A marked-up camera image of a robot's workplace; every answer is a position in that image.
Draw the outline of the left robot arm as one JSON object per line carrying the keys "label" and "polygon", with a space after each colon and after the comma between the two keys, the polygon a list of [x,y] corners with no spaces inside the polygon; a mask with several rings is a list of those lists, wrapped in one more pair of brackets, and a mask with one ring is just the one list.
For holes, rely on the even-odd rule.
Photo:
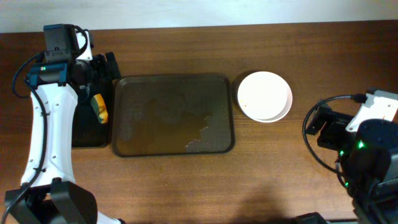
{"label": "left robot arm", "polygon": [[78,186],[72,168],[73,118],[80,91],[121,76],[111,52],[93,55],[88,30],[72,24],[44,27],[46,49],[25,63],[33,107],[32,134],[21,186],[5,195],[3,222],[116,223]]}

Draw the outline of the grey-white plate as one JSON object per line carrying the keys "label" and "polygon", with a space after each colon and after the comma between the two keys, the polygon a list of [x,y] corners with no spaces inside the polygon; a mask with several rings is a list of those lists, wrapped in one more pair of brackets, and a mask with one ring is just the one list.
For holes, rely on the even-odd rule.
{"label": "grey-white plate", "polygon": [[239,102],[247,117],[260,123],[273,123],[284,118],[290,111],[293,96],[288,89],[278,94],[248,95]]}

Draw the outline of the white plate top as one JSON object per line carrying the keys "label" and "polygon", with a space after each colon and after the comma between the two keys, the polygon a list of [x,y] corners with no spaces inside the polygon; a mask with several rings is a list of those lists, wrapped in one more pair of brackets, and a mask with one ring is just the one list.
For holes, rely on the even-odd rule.
{"label": "white plate top", "polygon": [[273,123],[284,118],[292,107],[289,84],[272,72],[254,72],[239,84],[237,102],[242,112],[260,123]]}

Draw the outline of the green and yellow sponge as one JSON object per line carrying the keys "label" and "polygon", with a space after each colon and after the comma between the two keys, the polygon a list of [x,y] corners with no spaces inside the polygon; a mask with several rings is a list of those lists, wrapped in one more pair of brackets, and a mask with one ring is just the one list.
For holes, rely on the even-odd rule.
{"label": "green and yellow sponge", "polygon": [[102,95],[101,94],[94,95],[90,100],[90,105],[95,112],[98,122],[101,124],[108,123],[109,114]]}

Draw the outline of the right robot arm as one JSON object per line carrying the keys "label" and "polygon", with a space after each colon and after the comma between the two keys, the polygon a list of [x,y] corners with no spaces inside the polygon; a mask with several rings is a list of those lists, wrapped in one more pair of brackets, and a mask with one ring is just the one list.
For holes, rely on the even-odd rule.
{"label": "right robot arm", "polygon": [[319,101],[303,141],[352,198],[359,223],[397,223],[397,94],[369,90]]}

